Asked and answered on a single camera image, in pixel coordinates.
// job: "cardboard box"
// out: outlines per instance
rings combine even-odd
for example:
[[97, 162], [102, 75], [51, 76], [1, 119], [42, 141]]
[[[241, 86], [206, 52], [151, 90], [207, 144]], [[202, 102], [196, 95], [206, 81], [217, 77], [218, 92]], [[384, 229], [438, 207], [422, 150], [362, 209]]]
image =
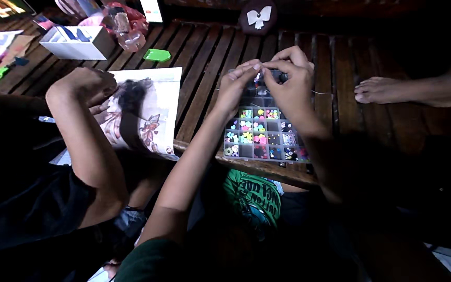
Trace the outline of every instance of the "cardboard box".
[[90, 42], [81, 42], [80, 40], [70, 40], [63, 36], [64, 32], [58, 27], [50, 29], [41, 39], [40, 43], [50, 50], [59, 59], [69, 60], [107, 60], [115, 42], [107, 30], [102, 26], [96, 27], [66, 27], [77, 36], [77, 30], [80, 29], [84, 35], [90, 36]]

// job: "butterfly drawing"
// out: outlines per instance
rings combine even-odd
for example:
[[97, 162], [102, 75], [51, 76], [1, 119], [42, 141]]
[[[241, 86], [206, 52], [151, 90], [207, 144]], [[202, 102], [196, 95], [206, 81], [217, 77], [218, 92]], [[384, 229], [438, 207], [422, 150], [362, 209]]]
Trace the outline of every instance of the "butterfly drawing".
[[157, 134], [157, 131], [155, 130], [159, 126], [159, 116], [160, 114], [152, 115], [149, 120], [144, 123], [144, 126], [140, 128], [142, 140], [147, 148], [151, 145], [154, 134]]
[[116, 139], [121, 137], [119, 132], [119, 125], [121, 124], [121, 112], [109, 112], [107, 113], [105, 124], [105, 136], [113, 144], [116, 144]]

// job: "white bow decoration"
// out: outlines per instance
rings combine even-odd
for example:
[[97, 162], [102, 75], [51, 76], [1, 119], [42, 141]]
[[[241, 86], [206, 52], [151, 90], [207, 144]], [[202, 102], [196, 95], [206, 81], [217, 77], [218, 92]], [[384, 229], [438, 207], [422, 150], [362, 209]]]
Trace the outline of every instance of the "white bow decoration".
[[247, 13], [248, 25], [255, 23], [256, 29], [261, 29], [264, 26], [264, 21], [268, 21], [271, 18], [271, 6], [265, 6], [260, 13], [256, 10], [251, 10]]

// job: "green t-shirt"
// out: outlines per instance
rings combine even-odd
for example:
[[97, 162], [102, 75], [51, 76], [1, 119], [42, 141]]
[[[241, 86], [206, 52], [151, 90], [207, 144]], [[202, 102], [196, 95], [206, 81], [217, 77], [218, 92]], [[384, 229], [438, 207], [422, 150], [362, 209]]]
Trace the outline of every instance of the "green t-shirt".
[[182, 275], [182, 253], [183, 248], [172, 240], [145, 241], [123, 260], [115, 281], [175, 281]]
[[229, 170], [222, 186], [233, 211], [247, 218], [258, 239], [264, 240], [263, 229], [276, 228], [280, 217], [281, 196], [276, 185], [267, 178]]

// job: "bead organizer box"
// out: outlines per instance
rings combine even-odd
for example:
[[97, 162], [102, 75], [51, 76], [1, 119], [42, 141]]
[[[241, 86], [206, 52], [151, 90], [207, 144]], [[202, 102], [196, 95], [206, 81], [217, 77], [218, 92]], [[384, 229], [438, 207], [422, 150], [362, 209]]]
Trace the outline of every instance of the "bead organizer box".
[[280, 111], [260, 75], [247, 85], [238, 113], [225, 126], [225, 157], [310, 163], [297, 130]]

